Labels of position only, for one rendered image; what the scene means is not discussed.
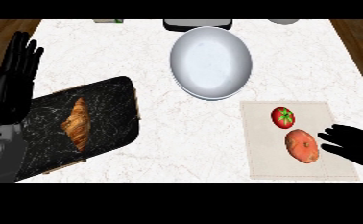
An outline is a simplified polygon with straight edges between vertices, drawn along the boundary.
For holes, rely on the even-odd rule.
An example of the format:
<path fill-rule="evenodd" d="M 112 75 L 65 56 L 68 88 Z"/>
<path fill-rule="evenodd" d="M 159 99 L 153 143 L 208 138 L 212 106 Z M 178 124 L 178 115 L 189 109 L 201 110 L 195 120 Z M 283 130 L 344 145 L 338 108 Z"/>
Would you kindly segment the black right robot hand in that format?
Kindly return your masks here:
<path fill-rule="evenodd" d="M 363 130 L 333 124 L 317 137 L 323 140 L 320 148 L 326 152 L 363 165 Z"/>

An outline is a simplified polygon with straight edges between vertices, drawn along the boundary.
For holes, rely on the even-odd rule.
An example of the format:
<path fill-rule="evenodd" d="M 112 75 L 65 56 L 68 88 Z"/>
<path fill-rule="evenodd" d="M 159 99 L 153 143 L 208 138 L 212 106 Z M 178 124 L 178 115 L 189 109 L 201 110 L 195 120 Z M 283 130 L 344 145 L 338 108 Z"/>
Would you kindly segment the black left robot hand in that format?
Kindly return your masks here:
<path fill-rule="evenodd" d="M 43 53 L 37 40 L 16 31 L 0 65 L 0 125 L 20 123 L 28 115 Z"/>

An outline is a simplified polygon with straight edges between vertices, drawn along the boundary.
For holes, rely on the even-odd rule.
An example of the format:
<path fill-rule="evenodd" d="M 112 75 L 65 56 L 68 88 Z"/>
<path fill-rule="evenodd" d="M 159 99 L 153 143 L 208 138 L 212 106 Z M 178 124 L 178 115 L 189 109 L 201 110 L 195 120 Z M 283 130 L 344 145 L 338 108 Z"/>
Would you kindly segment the orange squash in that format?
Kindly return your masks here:
<path fill-rule="evenodd" d="M 317 143 L 313 136 L 301 129 L 285 136 L 285 146 L 289 155 L 302 163 L 316 162 L 319 158 Z"/>

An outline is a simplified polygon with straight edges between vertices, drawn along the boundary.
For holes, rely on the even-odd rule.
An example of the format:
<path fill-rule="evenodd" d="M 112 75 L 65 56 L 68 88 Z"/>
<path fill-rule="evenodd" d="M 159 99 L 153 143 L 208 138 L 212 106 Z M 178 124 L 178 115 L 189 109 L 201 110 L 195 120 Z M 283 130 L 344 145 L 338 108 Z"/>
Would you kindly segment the beige placemat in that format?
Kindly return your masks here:
<path fill-rule="evenodd" d="M 324 102 L 240 102 L 254 180 L 357 181 L 351 162 L 320 149 L 335 121 Z"/>

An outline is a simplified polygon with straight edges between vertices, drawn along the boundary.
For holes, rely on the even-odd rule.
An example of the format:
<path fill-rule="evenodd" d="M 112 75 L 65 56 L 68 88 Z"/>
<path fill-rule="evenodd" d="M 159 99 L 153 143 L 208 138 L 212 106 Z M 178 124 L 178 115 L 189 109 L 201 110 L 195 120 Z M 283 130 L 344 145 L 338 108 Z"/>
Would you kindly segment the white bowl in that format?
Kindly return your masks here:
<path fill-rule="evenodd" d="M 177 85 L 198 99 L 217 101 L 231 97 L 252 71 L 243 41 L 221 28 L 192 29 L 172 44 L 170 70 Z"/>

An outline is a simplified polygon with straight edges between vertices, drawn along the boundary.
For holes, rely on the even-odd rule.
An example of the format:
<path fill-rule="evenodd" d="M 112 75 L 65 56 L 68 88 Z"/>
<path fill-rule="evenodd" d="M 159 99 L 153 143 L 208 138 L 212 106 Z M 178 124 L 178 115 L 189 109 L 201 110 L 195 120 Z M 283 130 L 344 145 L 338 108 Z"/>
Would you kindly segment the red tomato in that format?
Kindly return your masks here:
<path fill-rule="evenodd" d="M 271 110 L 271 123 L 280 128 L 288 129 L 295 124 L 295 115 L 286 107 L 276 107 Z"/>

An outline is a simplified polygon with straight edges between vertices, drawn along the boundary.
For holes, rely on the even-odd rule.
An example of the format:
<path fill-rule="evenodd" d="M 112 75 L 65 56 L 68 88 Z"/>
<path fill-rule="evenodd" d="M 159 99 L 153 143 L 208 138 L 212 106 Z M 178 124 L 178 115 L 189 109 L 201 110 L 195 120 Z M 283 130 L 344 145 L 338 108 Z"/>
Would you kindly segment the brown croissant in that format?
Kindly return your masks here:
<path fill-rule="evenodd" d="M 78 151 L 82 152 L 85 150 L 91 130 L 91 118 L 84 97 L 78 98 L 71 110 L 71 114 L 60 124 L 60 128 L 68 135 Z"/>

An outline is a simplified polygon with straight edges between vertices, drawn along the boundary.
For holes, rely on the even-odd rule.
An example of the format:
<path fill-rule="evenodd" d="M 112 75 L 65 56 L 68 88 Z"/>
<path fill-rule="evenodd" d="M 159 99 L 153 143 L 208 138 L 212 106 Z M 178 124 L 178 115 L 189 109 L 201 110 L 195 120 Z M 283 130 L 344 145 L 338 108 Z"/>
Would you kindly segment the black marble cutting board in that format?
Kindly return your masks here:
<path fill-rule="evenodd" d="M 87 141 L 75 145 L 60 125 L 80 100 L 88 108 L 90 128 Z M 35 98 L 20 128 L 26 152 L 18 181 L 124 147 L 139 135 L 131 79 L 115 77 Z"/>

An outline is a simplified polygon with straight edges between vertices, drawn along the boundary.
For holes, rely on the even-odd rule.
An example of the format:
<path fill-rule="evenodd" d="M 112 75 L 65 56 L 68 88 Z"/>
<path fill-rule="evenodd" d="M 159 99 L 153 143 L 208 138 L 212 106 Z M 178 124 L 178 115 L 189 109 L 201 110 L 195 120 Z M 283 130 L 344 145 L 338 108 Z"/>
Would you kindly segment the grey round object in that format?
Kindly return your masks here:
<path fill-rule="evenodd" d="M 268 21 L 279 25 L 291 25 L 298 22 L 299 19 L 268 19 Z"/>

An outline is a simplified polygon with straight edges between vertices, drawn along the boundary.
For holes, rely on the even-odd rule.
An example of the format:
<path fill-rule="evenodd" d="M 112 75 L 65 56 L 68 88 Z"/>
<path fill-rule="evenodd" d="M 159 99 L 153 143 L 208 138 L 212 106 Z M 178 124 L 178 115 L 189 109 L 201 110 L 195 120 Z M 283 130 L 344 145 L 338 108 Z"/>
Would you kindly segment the dark grey appliance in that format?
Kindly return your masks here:
<path fill-rule="evenodd" d="M 231 28 L 230 19 L 165 19 L 164 27 L 174 32 L 186 32 L 198 27 L 211 26 L 226 30 Z"/>

